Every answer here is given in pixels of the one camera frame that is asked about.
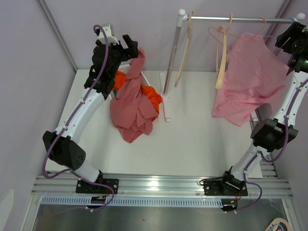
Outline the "light pink t shirt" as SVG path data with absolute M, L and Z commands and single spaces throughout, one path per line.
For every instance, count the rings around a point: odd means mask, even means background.
M 262 36 L 241 34 L 227 54 L 227 70 L 211 115 L 242 126 L 258 107 L 278 109 L 288 66 L 265 45 Z

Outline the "round wooden object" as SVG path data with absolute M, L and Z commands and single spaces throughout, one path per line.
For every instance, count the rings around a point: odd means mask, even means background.
M 283 218 L 275 218 L 266 228 L 265 231 L 292 231 L 289 222 Z

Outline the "dusty red t shirt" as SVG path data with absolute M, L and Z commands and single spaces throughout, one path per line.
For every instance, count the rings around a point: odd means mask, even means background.
M 143 49 L 138 52 L 139 56 L 130 62 L 127 74 L 117 72 L 113 87 L 115 97 L 110 103 L 111 121 L 128 143 L 152 132 L 153 121 L 159 115 L 162 102 L 153 87 L 141 83 L 145 54 Z

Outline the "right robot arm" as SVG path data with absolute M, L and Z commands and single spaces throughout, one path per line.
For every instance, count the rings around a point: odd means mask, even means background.
M 247 177 L 261 160 L 274 150 L 279 154 L 270 160 L 277 161 L 287 144 L 298 134 L 294 128 L 297 111 L 308 90 L 308 27 L 293 22 L 280 34 L 275 46 L 291 55 L 285 90 L 277 111 L 269 118 L 259 122 L 251 133 L 252 144 L 240 161 L 217 183 L 223 194 L 240 192 L 247 188 Z

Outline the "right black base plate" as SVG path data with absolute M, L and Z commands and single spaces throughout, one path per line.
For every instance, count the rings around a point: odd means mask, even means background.
M 201 180 L 199 184 L 203 186 L 206 196 L 248 196 L 246 183 L 237 179 Z

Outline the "white plastic basket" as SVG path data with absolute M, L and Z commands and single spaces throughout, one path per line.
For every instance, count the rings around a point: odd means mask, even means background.
M 136 65 L 121 65 L 118 71 L 126 74 L 126 80 L 117 90 L 117 95 L 115 95 L 114 90 L 111 90 L 111 93 L 108 96 L 109 98 L 132 101 L 138 99 L 139 95 L 142 94 L 141 86 L 143 83 L 145 83 L 145 86 L 149 86 L 143 71 L 138 69 Z

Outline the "beige wooden hanger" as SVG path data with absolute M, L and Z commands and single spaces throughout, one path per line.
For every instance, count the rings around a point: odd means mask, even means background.
M 180 78 L 182 76 L 183 69 L 184 69 L 186 61 L 187 61 L 188 50 L 189 50 L 189 46 L 190 46 L 190 43 L 191 43 L 191 37 L 192 37 L 192 33 L 193 33 L 193 31 L 192 31 L 193 30 L 192 16 L 193 16 L 193 11 L 191 11 L 191 13 L 189 14 L 189 17 L 188 17 L 187 39 L 186 39 L 186 43 L 185 43 L 185 49 L 184 49 L 182 61 L 181 61 L 181 64 L 180 64 L 178 76 L 176 78 L 175 85 L 174 85 L 175 88 L 178 86 L 178 83 L 179 83 Z
M 223 85 L 224 73 L 226 68 L 226 57 L 227 57 L 227 33 L 231 26 L 233 20 L 233 14 L 230 14 L 229 25 L 226 27 L 225 25 L 219 26 L 217 31 L 217 56 L 216 56 L 216 74 L 217 74 L 217 81 L 215 88 L 221 89 Z M 219 45 L 222 45 L 222 53 L 221 59 L 219 59 Z

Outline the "aluminium mounting rail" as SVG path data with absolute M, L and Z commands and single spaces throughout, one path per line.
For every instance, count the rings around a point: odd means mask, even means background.
M 105 178 L 119 179 L 117 196 L 136 197 L 180 197 L 203 198 L 204 189 L 199 185 L 201 177 L 189 176 L 150 176 L 128 174 L 104 174 Z M 249 179 L 261 186 L 263 199 L 293 198 L 291 186 L 287 180 Z M 77 178 L 64 173 L 53 179 L 37 176 L 31 190 L 32 195 L 75 195 Z

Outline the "white metal clothes rack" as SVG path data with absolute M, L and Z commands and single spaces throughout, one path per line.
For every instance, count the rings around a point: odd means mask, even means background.
M 279 10 L 278 14 L 276 15 L 275 18 L 268 18 L 266 19 L 267 24 L 272 24 L 270 27 L 266 37 L 271 37 L 273 33 L 277 30 L 278 24 L 291 24 L 293 22 L 302 22 L 305 18 L 306 15 L 304 13 L 299 13 L 297 14 L 296 17 L 291 17 L 291 18 L 283 18 L 289 10 L 289 7 L 286 5 L 283 5 L 281 9 Z M 175 35 L 173 38 L 173 43 L 172 43 L 172 49 L 170 53 L 170 59 L 168 63 L 168 68 L 167 68 L 167 74 L 160 74 L 160 82 L 161 82 L 161 97 L 163 100 L 163 109 L 164 109 L 164 117 L 166 122 L 171 121 L 171 108 L 170 108 L 170 100 L 169 100 L 169 83 L 171 80 L 171 74 L 173 70 L 173 65 L 176 57 L 176 51 L 179 43 L 179 38 L 180 38 L 180 32 L 182 28 L 183 22 L 188 21 L 191 23 L 192 21 L 201 21 L 201 22 L 229 22 L 231 23 L 263 23 L 263 19 L 261 17 L 259 18 L 236 18 L 233 16 L 233 14 L 230 14 L 229 17 L 209 17 L 209 16 L 192 16 L 192 15 L 187 15 L 186 11 L 184 9 L 179 9 L 178 10 L 178 16 L 177 16 L 177 23 L 176 23 L 176 30 L 175 30 Z

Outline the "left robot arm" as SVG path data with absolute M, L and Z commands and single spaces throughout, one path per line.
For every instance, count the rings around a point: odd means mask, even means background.
M 104 182 L 100 178 L 102 173 L 86 160 L 86 153 L 78 143 L 86 125 L 110 95 L 121 63 L 139 55 L 137 41 L 133 41 L 127 34 L 122 38 L 126 48 L 123 48 L 120 41 L 113 43 L 96 40 L 93 64 L 79 101 L 62 124 L 53 132 L 46 131 L 43 135 L 47 151 L 44 160 L 52 160 L 64 166 L 66 171 L 72 171 L 79 178 L 85 179 L 87 188 L 93 193 L 103 189 Z

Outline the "orange t shirt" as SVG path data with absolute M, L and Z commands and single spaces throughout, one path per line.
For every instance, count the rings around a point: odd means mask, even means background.
M 126 74 L 118 72 L 115 77 L 113 90 L 118 90 L 125 82 Z M 141 86 L 142 94 L 138 99 L 127 101 L 125 99 L 112 99 L 110 103 L 110 116 L 113 123 L 118 126 L 129 127 L 134 121 L 141 126 L 146 120 L 153 121 L 159 115 L 161 96 L 151 86 Z

